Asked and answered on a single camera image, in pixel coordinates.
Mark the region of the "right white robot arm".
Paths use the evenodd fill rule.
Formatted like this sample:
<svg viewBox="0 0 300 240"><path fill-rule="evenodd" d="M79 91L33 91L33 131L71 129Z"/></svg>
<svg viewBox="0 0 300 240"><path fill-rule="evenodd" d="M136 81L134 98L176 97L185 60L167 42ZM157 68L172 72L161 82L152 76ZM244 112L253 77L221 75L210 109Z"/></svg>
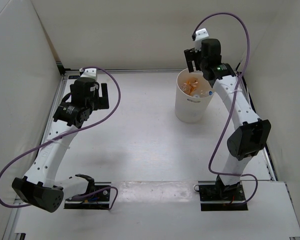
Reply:
<svg viewBox="0 0 300 240"><path fill-rule="evenodd" d="M271 123L262 120L239 90L239 77L227 63L222 63L221 43L215 38L194 42L184 51L189 72L201 71L203 77L222 99L234 126L227 139L229 156L222 172L217 174L214 193L220 200L228 199L240 184L249 161L262 150L268 139Z"/></svg>

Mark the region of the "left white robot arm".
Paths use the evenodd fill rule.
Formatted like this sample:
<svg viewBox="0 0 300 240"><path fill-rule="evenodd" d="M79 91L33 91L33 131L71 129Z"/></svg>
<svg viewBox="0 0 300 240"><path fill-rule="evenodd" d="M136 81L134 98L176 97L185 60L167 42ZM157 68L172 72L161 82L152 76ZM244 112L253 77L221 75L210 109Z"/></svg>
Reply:
<svg viewBox="0 0 300 240"><path fill-rule="evenodd" d="M94 179L76 174L60 183L55 182L58 168L70 147L70 143L93 111L108 109L105 83L99 84L94 77L79 77L70 85L68 93L58 105L42 147L33 165L22 178L16 177L12 188L20 199L32 206L55 212L63 200L90 200L95 195Z"/></svg>

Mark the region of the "clear plastic bottle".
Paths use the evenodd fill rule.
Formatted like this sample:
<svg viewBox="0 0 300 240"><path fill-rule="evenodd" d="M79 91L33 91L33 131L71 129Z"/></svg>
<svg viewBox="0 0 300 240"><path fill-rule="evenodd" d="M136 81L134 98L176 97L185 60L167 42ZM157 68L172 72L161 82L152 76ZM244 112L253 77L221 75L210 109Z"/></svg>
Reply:
<svg viewBox="0 0 300 240"><path fill-rule="evenodd" d="M212 95L213 95L213 91L211 91L211 90L205 92L206 97L209 97L209 96L212 96Z"/></svg>

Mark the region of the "orange juice bottle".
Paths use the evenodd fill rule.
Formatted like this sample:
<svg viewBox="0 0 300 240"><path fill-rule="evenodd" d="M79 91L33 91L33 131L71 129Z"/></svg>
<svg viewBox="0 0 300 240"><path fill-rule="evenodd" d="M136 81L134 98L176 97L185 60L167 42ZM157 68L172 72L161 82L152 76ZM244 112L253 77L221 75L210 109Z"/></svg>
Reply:
<svg viewBox="0 0 300 240"><path fill-rule="evenodd" d="M196 77L187 79L180 89L187 95L193 94L200 87L200 81Z"/></svg>

